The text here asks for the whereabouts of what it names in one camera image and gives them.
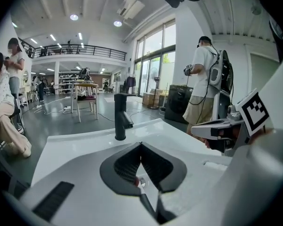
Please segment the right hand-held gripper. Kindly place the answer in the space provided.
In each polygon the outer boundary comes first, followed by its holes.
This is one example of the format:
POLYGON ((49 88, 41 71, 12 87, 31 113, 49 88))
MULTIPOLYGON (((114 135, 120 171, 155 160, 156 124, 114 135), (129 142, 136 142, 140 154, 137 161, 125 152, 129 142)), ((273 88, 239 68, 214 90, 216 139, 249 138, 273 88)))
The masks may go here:
POLYGON ((265 127, 268 119, 258 90, 253 89, 236 105, 228 107, 227 118, 197 124, 191 133, 205 139, 210 149, 232 157, 238 147, 250 144, 251 137, 265 127), (238 136, 234 127, 238 127, 238 136))

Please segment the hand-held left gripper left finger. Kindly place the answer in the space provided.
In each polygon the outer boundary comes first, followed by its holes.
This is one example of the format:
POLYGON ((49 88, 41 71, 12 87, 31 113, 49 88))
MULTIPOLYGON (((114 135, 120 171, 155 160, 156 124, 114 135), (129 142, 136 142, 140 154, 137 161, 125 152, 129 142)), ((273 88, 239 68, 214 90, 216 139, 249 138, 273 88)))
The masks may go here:
POLYGON ((29 226, 157 226, 139 197, 116 194, 101 179, 102 162, 128 146, 78 156, 19 199, 7 192, 4 197, 29 226))

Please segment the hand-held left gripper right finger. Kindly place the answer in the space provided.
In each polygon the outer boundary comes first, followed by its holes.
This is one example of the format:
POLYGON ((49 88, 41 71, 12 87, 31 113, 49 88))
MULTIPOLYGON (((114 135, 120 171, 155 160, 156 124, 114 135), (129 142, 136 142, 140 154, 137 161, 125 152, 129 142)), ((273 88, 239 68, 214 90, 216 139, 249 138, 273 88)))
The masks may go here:
POLYGON ((184 179, 177 165, 173 166, 176 175, 173 183, 177 184, 174 191, 160 193, 151 181, 144 166, 141 166, 141 177, 146 180, 144 191, 153 209, 157 207, 158 198, 163 208, 179 219, 190 211, 193 206, 204 199, 209 191, 220 180, 231 158, 222 156, 218 151, 206 149, 202 142, 144 142, 144 144, 162 157, 171 156, 170 161, 180 160, 185 164, 184 179))

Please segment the white ceramic sink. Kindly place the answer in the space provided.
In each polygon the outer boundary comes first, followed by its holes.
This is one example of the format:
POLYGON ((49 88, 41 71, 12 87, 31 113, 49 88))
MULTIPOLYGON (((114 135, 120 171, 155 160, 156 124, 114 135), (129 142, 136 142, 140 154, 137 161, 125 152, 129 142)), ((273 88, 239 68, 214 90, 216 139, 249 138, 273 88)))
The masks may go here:
POLYGON ((161 119, 155 119, 135 124, 133 128, 126 130, 126 138, 123 141, 115 139, 114 129, 48 137, 31 184, 34 185, 58 167, 78 156, 141 141, 162 149, 171 148, 191 153, 221 155, 219 151, 206 148, 204 143, 161 119))

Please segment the black washing machine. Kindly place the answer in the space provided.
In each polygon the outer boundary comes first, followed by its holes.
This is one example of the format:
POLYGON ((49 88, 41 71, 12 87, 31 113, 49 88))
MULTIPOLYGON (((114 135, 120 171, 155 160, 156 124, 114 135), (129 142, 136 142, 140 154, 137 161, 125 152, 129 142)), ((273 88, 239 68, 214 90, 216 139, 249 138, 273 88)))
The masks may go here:
POLYGON ((183 118, 193 88, 185 85, 170 85, 166 102, 165 119, 187 124, 183 118))

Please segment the black and white backpack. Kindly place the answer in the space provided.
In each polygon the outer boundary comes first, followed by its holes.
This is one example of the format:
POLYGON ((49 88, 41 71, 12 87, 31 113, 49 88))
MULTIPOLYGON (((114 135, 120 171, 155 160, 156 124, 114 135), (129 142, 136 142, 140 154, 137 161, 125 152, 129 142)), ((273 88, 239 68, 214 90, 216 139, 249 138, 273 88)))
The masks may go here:
POLYGON ((219 51, 210 67, 208 87, 215 93, 212 120, 226 118, 228 106, 232 104, 233 68, 225 50, 219 51))

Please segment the cardboard box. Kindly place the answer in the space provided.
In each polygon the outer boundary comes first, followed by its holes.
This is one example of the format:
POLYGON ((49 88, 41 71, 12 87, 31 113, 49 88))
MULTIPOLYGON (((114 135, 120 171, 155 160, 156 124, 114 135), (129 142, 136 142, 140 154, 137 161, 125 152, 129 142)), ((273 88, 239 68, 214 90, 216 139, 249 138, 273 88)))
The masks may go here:
POLYGON ((162 94, 153 94, 153 93, 143 93, 142 104, 144 106, 155 106, 159 107, 163 105, 165 96, 162 94))

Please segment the black faucet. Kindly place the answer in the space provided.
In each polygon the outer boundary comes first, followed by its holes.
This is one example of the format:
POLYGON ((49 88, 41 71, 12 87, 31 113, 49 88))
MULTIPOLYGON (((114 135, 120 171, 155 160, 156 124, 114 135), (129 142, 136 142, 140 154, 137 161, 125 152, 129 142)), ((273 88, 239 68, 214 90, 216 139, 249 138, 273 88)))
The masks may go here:
POLYGON ((133 121, 126 112, 127 97, 133 95, 118 93, 114 95, 115 102, 115 139, 118 141, 125 140, 125 130, 133 127, 133 121))

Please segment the tall white table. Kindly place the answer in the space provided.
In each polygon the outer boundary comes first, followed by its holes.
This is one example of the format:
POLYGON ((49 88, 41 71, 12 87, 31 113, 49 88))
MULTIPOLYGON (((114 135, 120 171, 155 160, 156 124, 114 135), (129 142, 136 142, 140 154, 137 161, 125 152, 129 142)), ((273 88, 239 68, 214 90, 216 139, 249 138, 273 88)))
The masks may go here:
POLYGON ((84 81, 84 80, 77 80, 75 83, 72 84, 72 92, 70 95, 71 98, 71 113, 74 110, 74 99, 77 100, 78 89, 79 87, 85 87, 88 95, 84 100, 80 100, 79 102, 89 102, 90 110, 92 113, 98 113, 98 106, 97 106, 97 94, 98 94, 98 84, 93 83, 92 81, 84 81))

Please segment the black standing fan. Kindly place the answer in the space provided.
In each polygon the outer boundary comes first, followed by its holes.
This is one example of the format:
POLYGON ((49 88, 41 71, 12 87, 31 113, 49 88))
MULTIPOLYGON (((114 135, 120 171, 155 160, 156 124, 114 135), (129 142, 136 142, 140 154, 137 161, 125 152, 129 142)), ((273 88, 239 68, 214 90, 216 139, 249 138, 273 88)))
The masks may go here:
POLYGON ((152 105, 149 108, 152 109, 152 110, 157 110, 158 109, 158 105, 155 104, 155 100, 156 100, 156 91, 157 91, 158 83, 160 81, 160 76, 159 76, 159 71, 158 70, 156 70, 156 72, 154 73, 153 80, 155 82, 155 89, 154 89, 152 105))

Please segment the wooden chair with white legs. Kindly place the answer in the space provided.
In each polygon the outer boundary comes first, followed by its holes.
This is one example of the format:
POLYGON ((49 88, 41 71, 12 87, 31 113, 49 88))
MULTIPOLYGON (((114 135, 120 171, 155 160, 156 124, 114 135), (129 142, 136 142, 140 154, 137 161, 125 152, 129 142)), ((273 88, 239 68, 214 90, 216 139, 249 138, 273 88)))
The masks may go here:
POLYGON ((87 103, 91 113, 98 119, 98 84, 95 83, 77 83, 75 84, 75 95, 77 104, 78 120, 81 123, 80 107, 82 103, 87 103))

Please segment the clothes rack with dark garments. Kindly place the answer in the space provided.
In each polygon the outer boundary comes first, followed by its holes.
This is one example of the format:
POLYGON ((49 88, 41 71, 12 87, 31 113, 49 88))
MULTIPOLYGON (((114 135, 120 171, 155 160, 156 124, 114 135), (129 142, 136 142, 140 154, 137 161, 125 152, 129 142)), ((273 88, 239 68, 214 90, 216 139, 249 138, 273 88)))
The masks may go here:
POLYGON ((129 93, 130 88, 136 86, 136 78, 134 74, 130 74, 124 81, 124 92, 129 93))

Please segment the white storage shelves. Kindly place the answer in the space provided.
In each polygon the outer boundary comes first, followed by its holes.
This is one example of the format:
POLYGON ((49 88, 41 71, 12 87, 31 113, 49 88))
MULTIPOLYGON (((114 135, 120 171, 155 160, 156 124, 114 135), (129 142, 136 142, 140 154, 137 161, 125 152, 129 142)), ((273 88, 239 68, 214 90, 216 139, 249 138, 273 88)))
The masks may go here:
POLYGON ((59 72, 57 90, 59 94, 70 94, 72 84, 79 78, 79 71, 59 72))

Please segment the white dressing table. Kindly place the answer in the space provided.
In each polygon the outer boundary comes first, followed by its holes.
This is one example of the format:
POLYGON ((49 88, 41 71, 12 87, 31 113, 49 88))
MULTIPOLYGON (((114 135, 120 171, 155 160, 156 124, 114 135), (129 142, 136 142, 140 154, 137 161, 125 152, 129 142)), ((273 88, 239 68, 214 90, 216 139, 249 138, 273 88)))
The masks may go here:
POLYGON ((28 71, 22 73, 18 97, 21 107, 38 101, 36 87, 31 83, 31 74, 28 71))

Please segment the person's black shirt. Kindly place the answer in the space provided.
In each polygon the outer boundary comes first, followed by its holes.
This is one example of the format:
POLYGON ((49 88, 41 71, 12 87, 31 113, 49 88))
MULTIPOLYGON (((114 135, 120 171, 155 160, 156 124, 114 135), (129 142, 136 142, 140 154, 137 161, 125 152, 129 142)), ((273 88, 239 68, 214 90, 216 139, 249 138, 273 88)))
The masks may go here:
POLYGON ((279 63, 282 63, 283 61, 283 32, 280 26, 271 16, 269 16, 269 27, 271 29, 272 36, 276 44, 279 63))

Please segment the black balcony railing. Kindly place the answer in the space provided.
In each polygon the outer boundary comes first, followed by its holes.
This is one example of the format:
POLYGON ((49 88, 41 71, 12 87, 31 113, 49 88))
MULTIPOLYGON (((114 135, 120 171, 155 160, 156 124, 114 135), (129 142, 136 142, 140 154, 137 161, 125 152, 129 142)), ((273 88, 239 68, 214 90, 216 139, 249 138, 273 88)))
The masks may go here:
POLYGON ((24 51, 31 59, 53 55, 87 55, 107 57, 120 61, 125 61, 127 55, 126 52, 112 48, 84 44, 72 44, 70 42, 68 42, 67 44, 57 43, 45 47, 41 45, 39 45, 38 47, 34 47, 23 39, 18 39, 24 51))

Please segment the ceiling air conditioner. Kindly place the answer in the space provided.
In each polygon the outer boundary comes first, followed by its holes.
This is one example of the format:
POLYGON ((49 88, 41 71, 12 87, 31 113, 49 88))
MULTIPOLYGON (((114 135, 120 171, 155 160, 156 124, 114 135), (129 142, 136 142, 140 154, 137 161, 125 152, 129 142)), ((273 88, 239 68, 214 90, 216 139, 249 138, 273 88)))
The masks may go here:
POLYGON ((145 7, 139 0, 124 0, 117 13, 124 20, 133 19, 145 7))

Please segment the glass window wall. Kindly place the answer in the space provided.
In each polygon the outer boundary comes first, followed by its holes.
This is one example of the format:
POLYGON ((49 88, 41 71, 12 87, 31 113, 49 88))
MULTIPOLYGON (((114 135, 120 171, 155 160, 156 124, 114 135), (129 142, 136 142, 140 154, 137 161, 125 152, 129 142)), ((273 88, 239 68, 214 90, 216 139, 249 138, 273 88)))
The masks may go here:
POLYGON ((153 80, 156 70, 160 81, 157 89, 169 90, 173 81, 175 67, 176 23, 168 21, 143 35, 136 41, 133 74, 136 86, 133 91, 142 97, 143 93, 152 93, 155 89, 153 80))

